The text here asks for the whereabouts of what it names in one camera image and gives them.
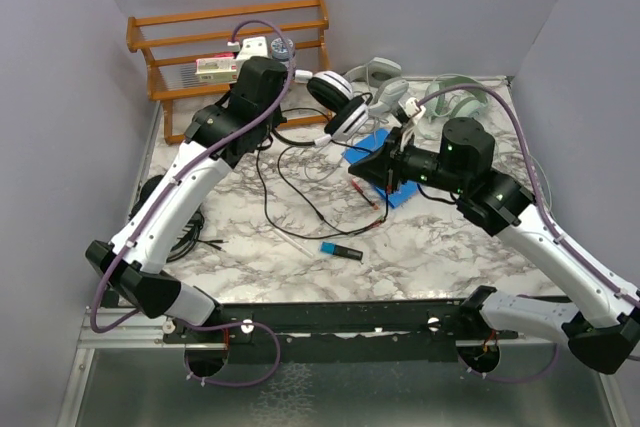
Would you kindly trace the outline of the black white headphones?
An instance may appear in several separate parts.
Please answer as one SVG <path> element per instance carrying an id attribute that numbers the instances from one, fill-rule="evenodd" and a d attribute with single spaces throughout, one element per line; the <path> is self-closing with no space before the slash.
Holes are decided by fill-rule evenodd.
<path id="1" fill-rule="evenodd" d="M 313 141 L 293 141 L 277 132 L 273 135 L 285 145 L 293 147 L 324 147 L 330 142 L 342 143 L 353 137 L 369 119 L 369 106 L 365 94 L 356 95 L 351 84 L 334 71 L 312 74 L 296 71 L 296 81 L 306 81 L 308 93 L 323 107 L 334 113 L 325 125 L 323 135 Z"/>

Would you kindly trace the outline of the black blue headphones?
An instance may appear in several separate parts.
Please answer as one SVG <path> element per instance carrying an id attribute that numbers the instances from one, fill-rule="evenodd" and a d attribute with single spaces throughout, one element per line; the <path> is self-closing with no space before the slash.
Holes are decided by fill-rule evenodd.
<path id="1" fill-rule="evenodd" d="M 127 244 L 142 219 L 151 211 L 151 205 L 160 197 L 165 187 L 170 186 L 171 190 L 154 210 L 133 241 L 133 246 L 124 255 L 125 261 L 129 264 L 138 262 L 142 272 L 159 273 L 164 268 L 169 251 L 182 228 L 209 191 L 225 177 L 225 173 L 215 169 L 200 169 L 185 176 L 181 183 L 176 185 L 172 175 L 167 173 L 138 211 L 133 224 L 129 223 L 113 236 L 114 246 L 120 249 Z"/>

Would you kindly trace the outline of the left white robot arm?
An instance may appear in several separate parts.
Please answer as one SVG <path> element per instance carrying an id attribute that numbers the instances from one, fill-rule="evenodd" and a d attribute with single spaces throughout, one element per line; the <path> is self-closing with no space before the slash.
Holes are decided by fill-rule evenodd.
<path id="1" fill-rule="evenodd" d="M 165 273 L 166 259 L 208 193 L 280 122 L 277 110 L 293 77 L 276 60 L 252 57 L 229 92 L 194 114 L 171 167 L 134 217 L 110 241 L 87 248 L 100 277 L 95 305 L 112 287 L 149 318 L 183 321 L 199 341 L 218 335 L 218 303 Z"/>

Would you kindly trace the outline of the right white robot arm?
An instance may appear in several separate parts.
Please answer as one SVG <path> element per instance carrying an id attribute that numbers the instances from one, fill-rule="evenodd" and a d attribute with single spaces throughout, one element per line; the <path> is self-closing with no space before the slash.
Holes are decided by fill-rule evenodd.
<path id="1" fill-rule="evenodd" d="M 494 149 L 478 121 L 454 118 L 438 151 L 415 146 L 395 128 L 348 171 L 387 192 L 416 182 L 456 195 L 468 222 L 518 251 L 568 298 L 553 303 L 481 286 L 461 305 L 467 336 L 514 331 L 560 344 L 599 373 L 616 373 L 639 343 L 638 287 L 573 243 L 529 189 L 493 168 Z"/>

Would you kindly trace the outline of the grey white headphones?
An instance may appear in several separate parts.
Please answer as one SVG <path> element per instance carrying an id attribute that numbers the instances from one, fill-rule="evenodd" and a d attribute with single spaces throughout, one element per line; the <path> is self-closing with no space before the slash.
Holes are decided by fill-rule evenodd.
<path id="1" fill-rule="evenodd" d="M 350 83 L 364 82 L 375 89 L 369 105 L 372 117 L 390 114 L 409 90 L 409 83 L 402 76 L 401 66 L 383 57 L 373 57 L 365 64 L 351 68 L 344 77 Z"/>

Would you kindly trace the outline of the mint green headphones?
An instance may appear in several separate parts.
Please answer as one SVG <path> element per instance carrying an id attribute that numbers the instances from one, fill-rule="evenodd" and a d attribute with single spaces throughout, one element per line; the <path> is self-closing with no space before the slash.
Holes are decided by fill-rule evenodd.
<path id="1" fill-rule="evenodd" d="M 474 78 L 463 75 L 443 74 L 436 77 L 427 86 L 424 96 L 427 97 L 447 87 L 460 84 L 479 85 L 479 82 Z M 431 138 L 431 125 L 434 121 L 458 117 L 477 118 L 486 110 L 488 105 L 487 94 L 483 90 L 477 89 L 451 91 L 439 97 L 434 97 L 423 105 L 425 114 L 418 124 L 418 132 L 424 138 Z"/>

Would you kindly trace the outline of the blue notebook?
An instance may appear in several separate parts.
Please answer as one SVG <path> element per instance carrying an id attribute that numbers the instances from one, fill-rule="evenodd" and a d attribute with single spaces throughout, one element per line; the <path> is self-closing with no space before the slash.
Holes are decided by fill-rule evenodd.
<path id="1" fill-rule="evenodd" d="M 343 153 L 343 157 L 349 164 L 353 164 L 363 159 L 369 152 L 374 152 L 380 148 L 388 134 L 388 129 L 377 129 L 372 134 L 354 144 L 352 147 L 347 148 Z M 415 182 L 409 181 L 401 184 L 396 191 L 389 195 L 390 207 L 393 209 L 399 207 L 417 193 L 418 188 Z"/>

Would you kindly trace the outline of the red pen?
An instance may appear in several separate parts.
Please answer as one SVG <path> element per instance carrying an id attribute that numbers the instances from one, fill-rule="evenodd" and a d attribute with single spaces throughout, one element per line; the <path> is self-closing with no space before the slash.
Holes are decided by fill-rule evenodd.
<path id="1" fill-rule="evenodd" d="M 355 180 L 353 179 L 351 180 L 351 185 L 356 190 L 356 192 L 367 202 L 369 206 L 371 206 L 374 210 L 379 210 L 378 204 L 365 194 L 362 187 L 360 187 Z"/>

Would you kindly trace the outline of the right blue white jar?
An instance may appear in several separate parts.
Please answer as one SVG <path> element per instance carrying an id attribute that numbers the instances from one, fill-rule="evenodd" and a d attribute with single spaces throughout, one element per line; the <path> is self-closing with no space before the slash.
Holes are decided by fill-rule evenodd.
<path id="1" fill-rule="evenodd" d="M 296 46 L 288 37 L 275 37 L 269 47 L 271 57 L 286 65 L 295 62 Z"/>

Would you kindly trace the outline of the white red box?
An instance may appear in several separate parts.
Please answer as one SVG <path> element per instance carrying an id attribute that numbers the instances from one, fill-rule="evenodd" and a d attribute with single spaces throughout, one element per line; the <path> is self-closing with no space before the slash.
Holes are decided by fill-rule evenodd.
<path id="1" fill-rule="evenodd" d="M 195 75 L 203 83 L 230 84 L 237 81 L 239 69 L 233 57 L 200 58 Z"/>

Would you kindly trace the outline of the wooden shelf rack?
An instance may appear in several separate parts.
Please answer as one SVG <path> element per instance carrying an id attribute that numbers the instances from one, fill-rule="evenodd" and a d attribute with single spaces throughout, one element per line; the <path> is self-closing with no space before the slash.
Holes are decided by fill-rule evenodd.
<path id="1" fill-rule="evenodd" d="M 288 0 L 128 18 L 127 48 L 144 58 L 147 95 L 162 107 L 167 144 L 183 140 L 173 125 L 176 101 L 221 94 L 229 89 L 226 84 L 201 81 L 196 74 L 196 61 L 233 53 L 228 46 L 232 30 L 249 19 L 278 25 L 295 42 L 298 57 L 311 68 L 330 67 L 326 44 L 330 22 L 325 0 Z"/>

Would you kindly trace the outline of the blue black highlighter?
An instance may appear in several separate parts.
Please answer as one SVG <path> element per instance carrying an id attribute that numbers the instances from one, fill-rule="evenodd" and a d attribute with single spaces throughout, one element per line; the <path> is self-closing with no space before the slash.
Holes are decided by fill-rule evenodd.
<path id="1" fill-rule="evenodd" d="M 320 251 L 324 254 L 334 257 L 356 260 L 360 262 L 363 259 L 363 252 L 349 247 L 341 246 L 335 243 L 323 242 Z"/>

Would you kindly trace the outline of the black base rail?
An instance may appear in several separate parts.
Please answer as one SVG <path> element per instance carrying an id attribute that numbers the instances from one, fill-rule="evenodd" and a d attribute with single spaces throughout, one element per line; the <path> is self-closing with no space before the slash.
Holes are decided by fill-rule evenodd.
<path id="1" fill-rule="evenodd" d="M 460 299 L 235 303 L 221 319 L 220 332 L 177 325 L 163 341 L 239 365 L 454 362 L 459 346 L 481 346 L 492 332 Z"/>

